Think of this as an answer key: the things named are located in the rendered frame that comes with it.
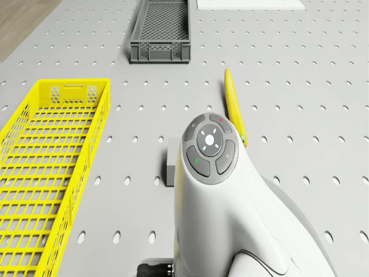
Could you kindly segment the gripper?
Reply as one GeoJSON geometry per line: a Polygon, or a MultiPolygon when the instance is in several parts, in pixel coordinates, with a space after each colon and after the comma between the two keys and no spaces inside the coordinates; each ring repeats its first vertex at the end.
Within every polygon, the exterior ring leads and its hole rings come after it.
{"type": "Polygon", "coordinates": [[[173,258],[148,258],[138,265],[136,277],[175,277],[173,258]]]}

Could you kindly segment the grey cube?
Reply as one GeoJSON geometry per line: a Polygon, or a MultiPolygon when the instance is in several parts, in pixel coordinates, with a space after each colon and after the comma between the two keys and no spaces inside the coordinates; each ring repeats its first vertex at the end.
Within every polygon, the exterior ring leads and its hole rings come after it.
{"type": "Polygon", "coordinates": [[[170,137],[167,148],[167,162],[166,162],[166,186],[173,187],[175,179],[176,158],[178,155],[178,148],[180,144],[180,137],[170,137]]]}

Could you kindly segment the banana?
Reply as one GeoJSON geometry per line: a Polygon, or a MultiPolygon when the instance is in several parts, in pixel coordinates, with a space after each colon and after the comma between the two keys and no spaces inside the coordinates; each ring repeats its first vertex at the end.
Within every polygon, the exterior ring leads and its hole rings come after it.
{"type": "Polygon", "coordinates": [[[246,130],[244,127],[242,115],[239,108],[234,81],[229,69],[226,69],[224,73],[224,87],[229,120],[238,131],[244,147],[247,147],[246,130]]]}

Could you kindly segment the yellow basket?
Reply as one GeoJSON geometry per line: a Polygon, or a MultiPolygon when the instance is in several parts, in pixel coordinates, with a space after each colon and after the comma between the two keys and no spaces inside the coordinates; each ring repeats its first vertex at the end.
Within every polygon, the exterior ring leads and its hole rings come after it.
{"type": "Polygon", "coordinates": [[[39,80],[0,131],[0,277],[55,277],[110,109],[108,79],[39,80]]]}

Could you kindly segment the dark grey basket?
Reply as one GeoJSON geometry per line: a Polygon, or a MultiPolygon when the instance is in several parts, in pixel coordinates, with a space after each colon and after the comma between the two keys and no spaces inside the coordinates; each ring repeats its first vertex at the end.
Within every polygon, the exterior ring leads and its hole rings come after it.
{"type": "Polygon", "coordinates": [[[130,41],[135,63],[189,63],[189,0],[142,0],[130,41]]]}

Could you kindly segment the white board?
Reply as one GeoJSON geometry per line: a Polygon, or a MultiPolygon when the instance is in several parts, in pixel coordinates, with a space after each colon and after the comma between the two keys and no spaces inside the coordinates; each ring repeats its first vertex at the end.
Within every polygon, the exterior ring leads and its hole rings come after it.
{"type": "Polygon", "coordinates": [[[304,10],[299,0],[197,0],[198,10],[304,10]]]}

